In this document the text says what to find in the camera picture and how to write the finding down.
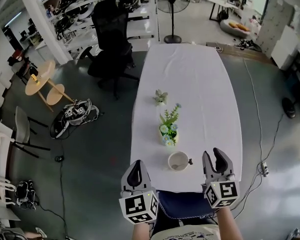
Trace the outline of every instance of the sneaker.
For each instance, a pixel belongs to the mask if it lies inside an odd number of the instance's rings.
[[[42,238],[47,238],[47,235],[40,227],[36,227],[35,230],[37,233],[39,233],[42,236]]]

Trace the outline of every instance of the yellow object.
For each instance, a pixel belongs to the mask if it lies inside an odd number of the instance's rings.
[[[236,26],[237,26],[237,28],[239,28],[240,30],[243,30],[243,31],[246,31],[246,32],[249,32],[249,31],[250,31],[249,28],[247,28],[246,26],[244,26],[244,25],[242,25],[242,24],[238,24],[238,25],[236,25]]]
[[[35,81],[35,84],[38,86],[40,84],[40,81],[37,79],[37,77],[34,74],[32,74],[31,77]]]
[[[238,27],[238,25],[236,23],[234,23],[234,22],[229,22],[229,26],[231,28],[237,28]]]

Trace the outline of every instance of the white tablecloth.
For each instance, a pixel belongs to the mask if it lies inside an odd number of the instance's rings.
[[[156,106],[156,89],[168,92],[167,105]],[[179,141],[175,147],[160,143],[159,114],[179,109]],[[192,44],[151,46],[142,70],[132,123],[130,162],[142,160],[157,190],[201,192],[205,182],[202,154],[213,148],[232,160],[237,180],[241,180],[242,136],[235,94],[217,51]],[[193,165],[172,171],[168,157],[175,151],[186,153]]]

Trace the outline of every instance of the mesh chair back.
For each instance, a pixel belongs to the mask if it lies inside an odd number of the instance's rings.
[[[128,42],[128,12],[120,10],[116,0],[103,0],[95,5],[91,17],[100,49],[113,52],[122,50]]]

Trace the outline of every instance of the column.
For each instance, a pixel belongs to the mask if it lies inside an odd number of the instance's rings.
[[[41,0],[22,0],[24,6],[29,13],[36,29],[39,31],[44,42],[50,49],[51,53],[54,55],[55,59],[60,65],[67,63],[72,60],[69,52],[62,43],[62,41],[57,41],[56,32],[53,26],[48,21],[46,16],[46,9],[42,4]]]

